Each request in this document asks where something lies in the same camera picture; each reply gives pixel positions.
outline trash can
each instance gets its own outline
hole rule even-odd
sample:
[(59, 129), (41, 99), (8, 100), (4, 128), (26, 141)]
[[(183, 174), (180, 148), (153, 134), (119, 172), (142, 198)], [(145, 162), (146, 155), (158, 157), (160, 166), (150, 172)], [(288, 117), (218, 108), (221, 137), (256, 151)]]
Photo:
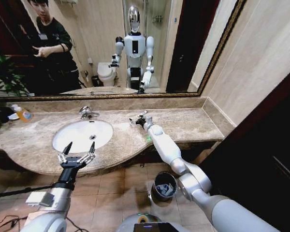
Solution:
[(92, 80), (92, 84), (93, 84), (94, 87), (101, 86), (101, 81), (99, 79), (99, 76), (92, 76), (91, 80)]
[(152, 186), (152, 193), (158, 201), (170, 200), (177, 190), (175, 177), (168, 172), (160, 172)]

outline man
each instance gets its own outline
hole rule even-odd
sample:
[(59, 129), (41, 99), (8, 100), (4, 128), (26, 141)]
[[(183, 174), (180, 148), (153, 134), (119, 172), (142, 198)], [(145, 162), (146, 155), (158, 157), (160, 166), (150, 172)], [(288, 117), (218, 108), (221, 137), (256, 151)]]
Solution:
[(37, 25), (43, 46), (35, 47), (36, 57), (45, 61), (48, 75), (58, 93), (80, 89), (78, 69), (70, 53), (71, 38), (64, 27), (50, 14), (48, 0), (28, 0), (37, 13)]

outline sink drain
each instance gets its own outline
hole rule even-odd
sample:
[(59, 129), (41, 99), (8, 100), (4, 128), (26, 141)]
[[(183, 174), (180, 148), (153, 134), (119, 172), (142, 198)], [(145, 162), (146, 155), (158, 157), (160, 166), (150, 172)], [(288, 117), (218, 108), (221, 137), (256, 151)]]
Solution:
[(96, 135), (91, 135), (91, 136), (89, 137), (90, 140), (94, 140), (95, 138), (97, 138)]

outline black shirt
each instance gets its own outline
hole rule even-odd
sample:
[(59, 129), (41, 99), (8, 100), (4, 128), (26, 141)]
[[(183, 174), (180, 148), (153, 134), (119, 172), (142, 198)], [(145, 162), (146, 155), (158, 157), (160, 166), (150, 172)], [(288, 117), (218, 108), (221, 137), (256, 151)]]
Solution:
[(45, 26), (43, 25), (41, 18), (37, 17), (37, 24), (41, 34), (47, 36), (47, 41), (45, 46), (56, 46), (59, 44), (65, 44), (68, 47), (68, 51), (62, 53), (52, 53), (46, 60), (53, 69), (63, 70), (63, 71), (73, 71), (77, 69), (76, 63), (70, 53), (72, 48), (71, 38), (67, 31), (64, 29), (63, 25), (59, 23), (55, 18), (52, 22)]

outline cable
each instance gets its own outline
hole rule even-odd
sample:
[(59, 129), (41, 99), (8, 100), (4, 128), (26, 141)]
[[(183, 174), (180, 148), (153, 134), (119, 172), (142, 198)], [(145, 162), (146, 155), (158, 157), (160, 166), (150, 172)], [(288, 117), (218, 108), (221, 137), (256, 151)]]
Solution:
[(26, 217), (19, 217), (19, 216), (17, 216), (17, 215), (6, 215), (5, 217), (4, 217), (4, 219), (2, 219), (2, 221), (0, 222), (0, 224), (7, 218), (7, 217), (15, 217), (14, 219), (11, 219), (11, 220), (9, 220), (9, 221), (7, 221), (7, 222), (5, 222), (5, 223), (3, 223), (2, 225), (0, 225), (0, 228), (1, 227), (3, 227), (3, 226), (5, 226), (5, 225), (7, 225), (7, 224), (9, 224), (9, 223), (11, 223), (11, 227), (8, 229), (8, 230), (6, 230), (6, 232), (7, 231), (10, 231), (12, 228), (14, 228), (14, 226), (17, 224), (18, 225), (18, 232), (20, 232), (20, 220), (25, 220), (25, 219), (27, 219), (28, 218), (28, 216), (26, 216)]
[(27, 187), (27, 188), (24, 188), (22, 190), (16, 190), (16, 191), (0, 193), (0, 197), (12, 196), (12, 195), (17, 195), (17, 194), (21, 194), (21, 193), (27, 193), (27, 192), (33, 192), (33, 191), (37, 191), (37, 190), (42, 190), (42, 189), (50, 189), (51, 187), (52, 187), (52, 185), (43, 186), (43, 187), (37, 187), (37, 188)]
[(66, 217), (66, 219), (70, 222), (70, 223), (72, 223), (72, 225), (74, 226), (74, 227), (76, 227), (77, 228), (77, 230), (76, 231), (74, 231), (74, 232), (78, 232), (78, 231), (80, 231), (80, 232), (89, 232), (88, 230), (86, 230), (86, 229), (82, 229), (82, 228), (79, 228), (78, 226), (76, 226), (75, 224), (74, 224), (74, 222), (72, 222), (72, 220), (71, 219), (69, 219), (68, 217)]

